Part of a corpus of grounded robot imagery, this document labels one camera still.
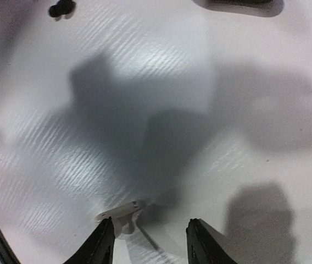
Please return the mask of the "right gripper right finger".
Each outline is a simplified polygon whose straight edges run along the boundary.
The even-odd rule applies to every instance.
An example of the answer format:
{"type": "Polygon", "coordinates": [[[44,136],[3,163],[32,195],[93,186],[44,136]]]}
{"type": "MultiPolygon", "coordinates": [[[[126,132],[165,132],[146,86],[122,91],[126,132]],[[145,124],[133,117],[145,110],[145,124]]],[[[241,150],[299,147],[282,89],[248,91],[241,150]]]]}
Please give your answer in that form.
{"type": "Polygon", "coordinates": [[[186,228],[189,264],[236,264],[218,244],[200,219],[192,218],[186,228]]]}

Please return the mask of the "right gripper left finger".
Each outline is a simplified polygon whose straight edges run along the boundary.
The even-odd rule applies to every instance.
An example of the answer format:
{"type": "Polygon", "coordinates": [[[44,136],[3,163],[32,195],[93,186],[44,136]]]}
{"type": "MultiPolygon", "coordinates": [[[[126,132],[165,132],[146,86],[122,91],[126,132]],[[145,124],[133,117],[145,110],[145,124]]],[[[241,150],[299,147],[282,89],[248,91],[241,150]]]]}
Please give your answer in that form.
{"type": "Polygon", "coordinates": [[[64,264],[111,264],[113,263],[114,242],[112,218],[105,218],[64,264]]]}

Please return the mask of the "white earbud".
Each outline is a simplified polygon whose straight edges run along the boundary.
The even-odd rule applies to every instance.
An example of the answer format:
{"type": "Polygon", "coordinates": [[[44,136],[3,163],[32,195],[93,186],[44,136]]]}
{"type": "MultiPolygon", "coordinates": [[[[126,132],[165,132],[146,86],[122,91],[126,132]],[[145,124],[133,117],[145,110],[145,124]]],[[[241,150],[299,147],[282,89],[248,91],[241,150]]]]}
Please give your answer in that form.
{"type": "Polygon", "coordinates": [[[111,218],[115,237],[121,239],[135,231],[136,221],[143,208],[143,201],[133,200],[98,214],[95,220],[96,223],[100,223],[104,219],[111,218]]]}

